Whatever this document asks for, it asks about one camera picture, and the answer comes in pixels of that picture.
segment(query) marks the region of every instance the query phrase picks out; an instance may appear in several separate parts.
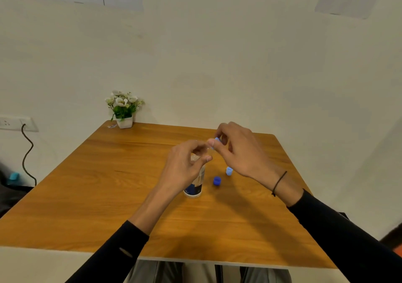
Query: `white flower pot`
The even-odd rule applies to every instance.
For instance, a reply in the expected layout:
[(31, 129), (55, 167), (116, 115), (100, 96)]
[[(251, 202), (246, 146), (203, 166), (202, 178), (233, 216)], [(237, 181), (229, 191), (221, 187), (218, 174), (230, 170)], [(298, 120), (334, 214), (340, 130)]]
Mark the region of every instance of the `white flower pot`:
[(133, 120), (134, 120), (133, 116), (131, 116), (130, 118), (124, 118), (124, 119), (116, 118), (117, 125), (121, 129), (131, 128), (133, 126)]

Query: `wood grain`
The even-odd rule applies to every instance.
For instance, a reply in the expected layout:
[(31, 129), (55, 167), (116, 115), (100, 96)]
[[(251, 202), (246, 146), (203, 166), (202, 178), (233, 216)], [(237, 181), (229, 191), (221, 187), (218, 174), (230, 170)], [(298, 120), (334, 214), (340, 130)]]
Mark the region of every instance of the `wood grain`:
[[(0, 246), (96, 251), (156, 184), (169, 149), (214, 130), (105, 122), (0, 220)], [(308, 190), (274, 135), (258, 134), (274, 162)], [(285, 205), (257, 182), (233, 173), (217, 153), (202, 195), (179, 194), (141, 255), (280, 266), (335, 268)], [(220, 187), (212, 184), (221, 176)]]

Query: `black long-sleeve shirt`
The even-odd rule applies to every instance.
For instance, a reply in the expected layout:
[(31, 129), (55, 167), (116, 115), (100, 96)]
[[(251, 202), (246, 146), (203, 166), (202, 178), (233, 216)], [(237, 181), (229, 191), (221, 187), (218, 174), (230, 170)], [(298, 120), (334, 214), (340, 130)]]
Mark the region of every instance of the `black long-sleeve shirt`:
[[(402, 258), (307, 191), (288, 208), (351, 282), (400, 282)], [(123, 282), (149, 236), (125, 222), (67, 282)]]

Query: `fingernail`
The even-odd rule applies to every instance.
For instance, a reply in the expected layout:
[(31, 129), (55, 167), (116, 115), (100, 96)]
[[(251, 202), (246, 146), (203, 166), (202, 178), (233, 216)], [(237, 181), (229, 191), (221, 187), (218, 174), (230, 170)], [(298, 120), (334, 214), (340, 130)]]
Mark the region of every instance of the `fingernail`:
[(209, 138), (208, 140), (207, 140), (207, 143), (210, 145), (210, 146), (214, 146), (214, 143), (215, 143), (215, 139), (212, 139), (212, 138)]

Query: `gray pants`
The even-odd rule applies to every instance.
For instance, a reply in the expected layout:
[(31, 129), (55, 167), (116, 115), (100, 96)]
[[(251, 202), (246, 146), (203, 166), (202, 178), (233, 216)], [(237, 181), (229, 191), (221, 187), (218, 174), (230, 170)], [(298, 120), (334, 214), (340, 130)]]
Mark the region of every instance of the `gray pants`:
[[(128, 283), (183, 283), (183, 263), (138, 260)], [(241, 283), (291, 283), (286, 269), (241, 267)]]

